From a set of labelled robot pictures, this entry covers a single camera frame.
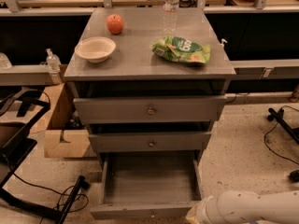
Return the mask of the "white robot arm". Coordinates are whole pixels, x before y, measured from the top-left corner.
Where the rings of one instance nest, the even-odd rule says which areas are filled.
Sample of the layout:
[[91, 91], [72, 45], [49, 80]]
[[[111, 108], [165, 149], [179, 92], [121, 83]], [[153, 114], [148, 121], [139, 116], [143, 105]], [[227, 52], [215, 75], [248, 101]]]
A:
[[197, 203], [186, 219], [191, 224], [246, 224], [260, 220], [299, 224], [299, 191], [259, 195], [228, 190]]

